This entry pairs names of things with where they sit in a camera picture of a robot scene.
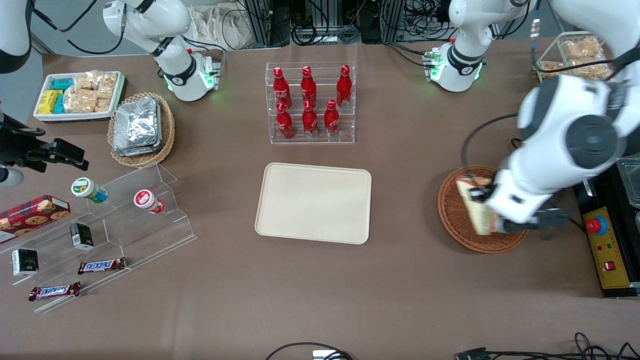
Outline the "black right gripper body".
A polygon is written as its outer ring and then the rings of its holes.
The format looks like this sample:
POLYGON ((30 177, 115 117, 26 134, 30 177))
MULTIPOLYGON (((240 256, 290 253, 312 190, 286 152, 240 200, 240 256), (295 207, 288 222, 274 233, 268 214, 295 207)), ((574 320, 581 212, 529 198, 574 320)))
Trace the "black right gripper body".
POLYGON ((0 121, 0 164, 2 166, 18 166, 45 173, 47 164, 38 159, 31 159, 31 152, 39 152, 45 141, 38 139, 46 131, 39 127, 31 128, 13 117, 2 114, 0 121))

